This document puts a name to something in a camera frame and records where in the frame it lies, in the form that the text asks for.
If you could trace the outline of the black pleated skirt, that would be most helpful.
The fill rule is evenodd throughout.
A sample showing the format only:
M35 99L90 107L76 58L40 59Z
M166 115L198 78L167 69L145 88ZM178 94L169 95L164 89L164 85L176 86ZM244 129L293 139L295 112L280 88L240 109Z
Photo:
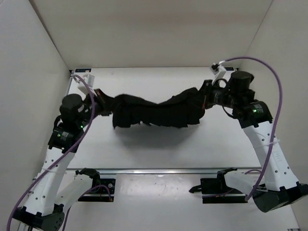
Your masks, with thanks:
M197 88L190 88L162 103L128 94L108 96L108 105L103 108L113 114L114 128L129 128L140 123L185 128L200 123L205 114L202 110L203 100Z

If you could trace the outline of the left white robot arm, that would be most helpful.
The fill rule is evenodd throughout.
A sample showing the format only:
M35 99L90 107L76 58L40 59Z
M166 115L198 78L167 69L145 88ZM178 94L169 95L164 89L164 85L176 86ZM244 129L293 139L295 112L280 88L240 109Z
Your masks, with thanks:
M10 230L13 219L25 224L30 231L65 230L72 205L83 195L102 187L99 172L84 168L76 172L77 177L72 183L59 190L68 165L94 118L103 114L104 106L105 100L99 89L91 90L85 99L78 94L68 94L63 98L44 164L14 206L7 230Z

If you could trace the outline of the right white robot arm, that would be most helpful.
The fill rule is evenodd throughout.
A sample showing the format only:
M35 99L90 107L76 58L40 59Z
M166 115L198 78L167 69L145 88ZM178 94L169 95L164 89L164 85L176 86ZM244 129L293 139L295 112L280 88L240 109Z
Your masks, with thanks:
M255 99L250 89L254 76L235 71L225 87L220 79L205 80L200 88L204 94L204 108L214 105L232 109L231 117L239 121L241 129L251 142L262 167L259 179L230 167L217 172L216 188L225 193L235 189L252 197L257 208L266 213L290 205L308 194L307 184L300 183L288 165L268 106Z

